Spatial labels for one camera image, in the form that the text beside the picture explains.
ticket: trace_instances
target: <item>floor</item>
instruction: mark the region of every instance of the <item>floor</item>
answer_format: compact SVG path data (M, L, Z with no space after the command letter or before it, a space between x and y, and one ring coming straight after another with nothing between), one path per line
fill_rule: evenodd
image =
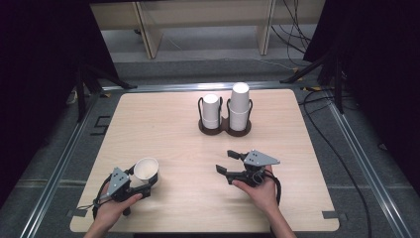
M315 28L315 25L301 26L302 32L308 38L311 38ZM278 27L275 29L287 40L287 34ZM197 89L197 85L213 87L217 82L224 82L221 83L222 86L229 86L234 81L248 81L255 88L291 88L296 99L302 102L310 93L302 88L314 84L311 75L303 78L303 82L293 85L279 85L278 81L282 77L293 75L294 69L302 69L308 64L302 60L303 54L288 48L271 31L267 55L261 56L254 30L253 27L167 29L163 32L155 59L148 59L141 36L134 31L106 31L103 32L103 37L120 77L141 85L139 92ZM290 26L284 26L284 30L289 31ZM298 39L293 38L291 42L300 50L305 50ZM215 70L220 70L221 75L217 75L217 72L215 74ZM0 237L27 237L27 234L32 234L32 237L83 236L71 232L68 225L71 220L70 212L78 203L89 176L89 168L93 166L103 140L103 135L94 134L103 130L95 127L95 123L101 116L109 116L101 121L104 124L109 123L119 96L124 93L121 90L113 91L114 85L107 81L103 81L103 85L112 95L86 95L89 105L92 106L89 107L91 109L85 124L76 123L76 103L69 103L63 109L60 121L46 138L45 146L35 155L0 211ZM314 99L323 98L328 96L328 92L314 93L312 96ZM351 97L351 91L346 91L343 100L344 117L337 116L329 99L305 104L306 110L301 106L341 227L332 233L298 232L298 237L368 237L369 229L370 237L420 237L420 228L417 226L420 221L419 196L392 156L380 145L380 138L376 136L363 112L358 109L357 102ZM355 133L357 142L362 145L363 154L374 168L373 176L380 178L385 195L389 197L381 197L383 193L375 192L360 160L355 156L355 148L349 145L349 139L342 132L343 123L340 120L348 122ZM328 142L316 128L322 131ZM78 135L74 135L75 129L79 129ZM75 148L68 147L72 138L77 138ZM338 151L340 159L332 148ZM55 179L57 184L49 189L50 182ZM40 201L46 190L50 193L49 199ZM387 204L382 202L384 200L390 200L397 213L388 212ZM34 208L40 206L44 208L42 212L34 213ZM28 232L26 226L29 221L34 220L33 216L37 216L39 221L35 222L34 231ZM395 226L405 228L403 230L408 233L398 232ZM236 237L227 234L213 235ZM160 236L163 234L142 235ZM132 237L132 234L111 233L108 237Z

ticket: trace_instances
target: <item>wooden table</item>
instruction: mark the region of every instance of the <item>wooden table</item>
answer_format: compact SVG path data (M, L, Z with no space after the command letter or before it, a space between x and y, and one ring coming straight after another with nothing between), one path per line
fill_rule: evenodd
M197 101L206 91L125 94L121 97L79 205L90 204L114 167L128 169L144 157L160 165L161 183L152 196L131 207L112 228L118 232L267 232L268 223L248 196L217 174L215 165L242 171L228 150L256 149L281 161L273 166L282 184L280 209L294 231L334 231L334 206L302 115L291 90L252 90L252 130L245 137L198 129ZM224 99L231 91L213 91ZM70 228L85 232L92 223L73 217Z

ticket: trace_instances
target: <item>metal rail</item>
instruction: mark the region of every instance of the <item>metal rail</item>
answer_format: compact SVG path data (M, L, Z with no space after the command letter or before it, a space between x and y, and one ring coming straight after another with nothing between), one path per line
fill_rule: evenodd
M330 91L326 91L326 94L327 96L333 96ZM389 225L394 231L396 237L413 237L401 215L401 212L399 211L394 200L392 199L386 187L383 185L381 179L374 170L372 164L369 161L368 156L366 155L364 149L359 143L359 140L353 132L345 115L341 114L338 108L333 103L330 103L329 107L334 117L336 118L337 123L339 124L340 129L342 130L347 142L349 143L355 155L355 158L359 166L361 167L365 178L367 179L367 183L370 185L371 190L374 196L376 197L380 207L382 208L382 211L385 214L386 219L388 220Z
M89 113L93 105L96 103L97 99L99 98L99 94L95 94L91 96L91 100L87 105L87 110L85 116L82 118L80 122L78 122L71 134L70 139L67 142L67 145L64 148L61 157L58 160L57 165L52 173L50 180L48 181L47 185L44 188L43 193L41 194L40 199L38 200L37 204L35 205L31 216L22 232L21 238L29 238L35 237L37 234L38 228L43 221L44 216L50 206L51 201L53 200L53 195L56 192L56 189L59 185L59 181L62 175L65 172L65 169L70 161L71 155L73 154L74 148L77 144L77 141L80 138L80 135L86 125L87 118L89 117Z

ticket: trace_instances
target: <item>hand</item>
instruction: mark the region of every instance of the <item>hand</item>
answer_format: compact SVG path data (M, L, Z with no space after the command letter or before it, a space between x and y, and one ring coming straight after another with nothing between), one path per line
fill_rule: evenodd
M265 169L272 172L271 166ZM265 177L263 183L257 187L248 186L239 180L233 180L232 184L246 192L254 205L265 214L276 238L296 237L278 208L275 199L275 182L271 178Z
M272 172L271 166L266 166L265 169ZM275 182L271 178L265 177L263 183L257 187L248 186L239 180L233 180L232 184L246 192L254 205L261 211L268 212L271 209L278 208L275 200Z
M104 194L108 190L109 182L105 184L104 188L102 189L102 194ZM107 201L103 203L98 208L98 213L96 214L96 218L93 221L92 225L90 226L89 230L85 234L85 238L87 237L103 237L109 229L118 221L123 211L127 208L136 203L138 200L142 198L141 194L135 194L128 198L125 201L118 202L114 200Z

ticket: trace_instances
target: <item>white paper cup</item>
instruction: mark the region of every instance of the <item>white paper cup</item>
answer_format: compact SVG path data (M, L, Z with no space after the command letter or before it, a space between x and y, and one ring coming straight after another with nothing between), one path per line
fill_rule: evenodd
M234 131L244 131L247 128L249 112L250 110L243 113L237 113L230 109L229 128Z
M250 109L250 87L246 83L237 82L234 84L230 108L237 113L243 113Z
M207 121L217 121L219 116L220 98L213 93L203 97L203 119Z
M161 181L158 161L154 158L143 158L139 160L134 166L134 179L132 183L139 184L140 181L142 184L147 184L153 177L157 177L157 182L152 186L152 188L155 188Z
M207 129L216 129L222 123L222 120L208 121L203 118L203 126Z

